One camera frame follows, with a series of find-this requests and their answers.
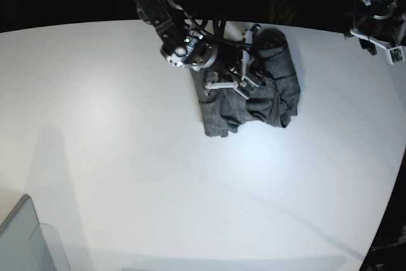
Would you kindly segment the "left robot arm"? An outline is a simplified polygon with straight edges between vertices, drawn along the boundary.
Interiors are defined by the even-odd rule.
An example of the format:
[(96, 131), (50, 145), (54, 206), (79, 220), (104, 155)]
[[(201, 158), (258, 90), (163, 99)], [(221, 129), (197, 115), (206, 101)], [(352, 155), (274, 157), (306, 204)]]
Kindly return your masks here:
[(353, 0), (352, 25), (344, 35), (359, 40), (372, 56), (384, 50), (387, 61), (405, 61), (405, 0)]

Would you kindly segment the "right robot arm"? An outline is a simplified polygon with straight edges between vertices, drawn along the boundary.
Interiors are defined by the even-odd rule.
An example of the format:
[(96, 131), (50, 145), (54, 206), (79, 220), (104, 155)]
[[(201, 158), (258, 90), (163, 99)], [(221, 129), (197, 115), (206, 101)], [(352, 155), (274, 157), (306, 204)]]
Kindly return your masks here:
[(260, 26), (245, 30), (241, 41), (224, 39), (226, 23), (214, 22), (214, 33), (205, 30), (174, 0), (134, 0), (141, 20), (154, 27), (162, 41), (165, 61), (194, 72), (210, 72), (203, 81), (204, 93), (232, 89), (249, 99), (261, 81), (251, 72), (253, 51), (259, 49), (253, 38)]

